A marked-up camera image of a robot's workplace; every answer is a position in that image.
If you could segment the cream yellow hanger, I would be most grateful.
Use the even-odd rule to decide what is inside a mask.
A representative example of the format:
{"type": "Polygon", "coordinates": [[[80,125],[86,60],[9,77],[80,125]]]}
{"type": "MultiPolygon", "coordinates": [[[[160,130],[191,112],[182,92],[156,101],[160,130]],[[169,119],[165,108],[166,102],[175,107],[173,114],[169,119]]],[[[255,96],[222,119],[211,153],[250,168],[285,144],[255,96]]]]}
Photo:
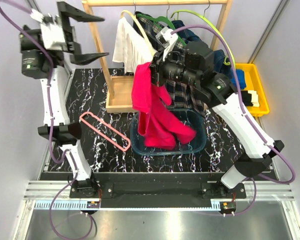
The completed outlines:
{"type": "Polygon", "coordinates": [[[149,48],[149,51],[151,53],[152,56],[155,55],[156,51],[154,50],[154,48],[152,47],[152,44],[150,43],[149,39],[148,39],[148,36],[146,34],[146,32],[144,31],[144,29],[142,28],[141,24],[139,23],[139,21],[137,20],[137,18],[128,10],[123,10],[121,13],[120,13],[120,17],[123,18],[124,17],[124,14],[128,14],[132,20],[134,21],[134,23],[137,25],[139,31],[141,32],[141,35],[143,36],[143,39],[145,40],[148,48],[149,48]]]}

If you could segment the plaid skirt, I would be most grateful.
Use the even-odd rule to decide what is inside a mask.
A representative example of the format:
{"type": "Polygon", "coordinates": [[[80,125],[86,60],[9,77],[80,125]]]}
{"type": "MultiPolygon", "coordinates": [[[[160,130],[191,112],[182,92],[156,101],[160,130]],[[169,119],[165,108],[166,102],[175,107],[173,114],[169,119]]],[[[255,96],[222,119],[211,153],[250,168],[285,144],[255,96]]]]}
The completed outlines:
{"type": "MultiPolygon", "coordinates": [[[[140,11],[136,12],[136,19],[142,26],[145,34],[148,37],[152,47],[158,51],[162,44],[156,39],[156,35],[164,27],[158,22],[147,19],[148,15],[140,11]]],[[[200,42],[201,39],[191,30],[183,30],[178,33],[181,39],[187,44],[188,42],[200,42]]],[[[171,98],[171,105],[168,109],[193,109],[199,114],[205,114],[205,107],[201,100],[195,98],[192,88],[184,83],[168,80],[165,82],[165,88],[171,98]]]]}

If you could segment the dark green hanger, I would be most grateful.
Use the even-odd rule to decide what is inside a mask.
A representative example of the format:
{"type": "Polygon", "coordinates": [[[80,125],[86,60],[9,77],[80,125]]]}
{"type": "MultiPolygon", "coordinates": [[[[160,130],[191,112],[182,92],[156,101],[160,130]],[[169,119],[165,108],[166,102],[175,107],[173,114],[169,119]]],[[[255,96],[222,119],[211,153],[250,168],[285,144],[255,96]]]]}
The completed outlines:
{"type": "Polygon", "coordinates": [[[135,17],[142,26],[146,36],[149,39],[149,42],[154,48],[160,46],[160,43],[157,42],[156,35],[164,27],[168,27],[172,30],[176,29],[174,24],[165,16],[152,17],[148,14],[137,11],[135,17]]]}

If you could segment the white pleated skirt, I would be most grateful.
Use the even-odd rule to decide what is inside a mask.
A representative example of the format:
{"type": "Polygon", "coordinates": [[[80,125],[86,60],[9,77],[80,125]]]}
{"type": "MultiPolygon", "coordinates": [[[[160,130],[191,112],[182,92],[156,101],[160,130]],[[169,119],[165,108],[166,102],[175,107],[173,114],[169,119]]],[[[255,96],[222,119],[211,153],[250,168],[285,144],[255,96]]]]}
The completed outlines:
{"type": "Polygon", "coordinates": [[[151,62],[156,52],[125,17],[118,21],[112,61],[123,63],[125,73],[135,73],[137,66],[151,62]]]}

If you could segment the red garment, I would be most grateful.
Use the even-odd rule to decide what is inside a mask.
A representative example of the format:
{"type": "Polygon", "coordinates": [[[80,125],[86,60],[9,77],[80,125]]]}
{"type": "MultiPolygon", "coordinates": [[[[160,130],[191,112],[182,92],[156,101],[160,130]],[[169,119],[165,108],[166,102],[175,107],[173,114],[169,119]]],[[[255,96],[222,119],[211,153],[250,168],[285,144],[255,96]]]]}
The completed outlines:
{"type": "Polygon", "coordinates": [[[184,125],[166,106],[172,99],[165,86],[151,83],[150,62],[136,67],[131,92],[132,107],[138,111],[138,133],[146,147],[173,150],[177,141],[188,144],[196,131],[184,125]]]}

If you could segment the pink hanger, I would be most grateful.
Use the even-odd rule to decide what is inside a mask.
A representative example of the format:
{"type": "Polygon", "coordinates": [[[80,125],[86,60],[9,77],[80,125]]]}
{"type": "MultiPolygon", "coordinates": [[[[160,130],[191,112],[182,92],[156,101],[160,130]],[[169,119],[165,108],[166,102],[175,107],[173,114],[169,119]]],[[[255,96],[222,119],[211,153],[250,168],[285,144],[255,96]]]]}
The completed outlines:
{"type": "Polygon", "coordinates": [[[96,134],[103,137],[105,140],[113,144],[117,149],[122,152],[126,152],[131,147],[131,140],[112,127],[111,124],[106,123],[102,118],[99,118],[97,115],[90,111],[86,111],[79,116],[79,121],[85,124],[88,128],[94,131],[96,134]],[[123,145],[120,145],[115,137],[112,136],[114,134],[116,137],[120,137],[123,140],[123,145]]]}

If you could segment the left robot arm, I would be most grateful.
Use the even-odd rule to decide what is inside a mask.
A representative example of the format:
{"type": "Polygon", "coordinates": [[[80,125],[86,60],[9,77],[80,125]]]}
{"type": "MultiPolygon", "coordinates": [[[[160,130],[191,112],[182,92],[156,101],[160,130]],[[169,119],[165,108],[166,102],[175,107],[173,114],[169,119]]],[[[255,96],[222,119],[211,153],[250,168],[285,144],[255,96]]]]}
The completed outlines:
{"type": "Polygon", "coordinates": [[[62,157],[67,159],[73,172],[71,190],[93,198],[99,186],[81,147],[81,124],[71,122],[67,113],[62,84],[67,79],[64,53],[68,53],[71,63],[77,66],[88,65],[108,55],[106,52],[83,54],[70,20],[93,23],[103,22],[104,18],[90,15],[65,1],[58,1],[57,9],[55,17],[35,9],[31,11],[31,18],[38,21],[40,27],[30,29],[24,25],[19,34],[21,72],[41,82],[44,120],[37,129],[38,134],[49,141],[51,152],[52,144],[63,151],[62,157]]]}

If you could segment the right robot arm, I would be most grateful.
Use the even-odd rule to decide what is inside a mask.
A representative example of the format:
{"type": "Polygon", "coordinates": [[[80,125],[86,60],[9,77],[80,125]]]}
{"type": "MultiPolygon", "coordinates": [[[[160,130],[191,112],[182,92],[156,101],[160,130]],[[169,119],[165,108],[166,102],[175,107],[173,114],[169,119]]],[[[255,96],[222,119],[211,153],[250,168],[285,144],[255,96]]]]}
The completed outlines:
{"type": "Polygon", "coordinates": [[[284,148],[284,143],[268,136],[241,104],[232,81],[214,70],[214,52],[204,42],[188,43],[184,59],[179,52],[161,48],[154,54],[150,70],[151,82],[157,86],[170,80],[193,87],[195,95],[228,124],[242,143],[245,153],[217,185],[220,197],[229,198],[240,182],[261,174],[284,148]]]}

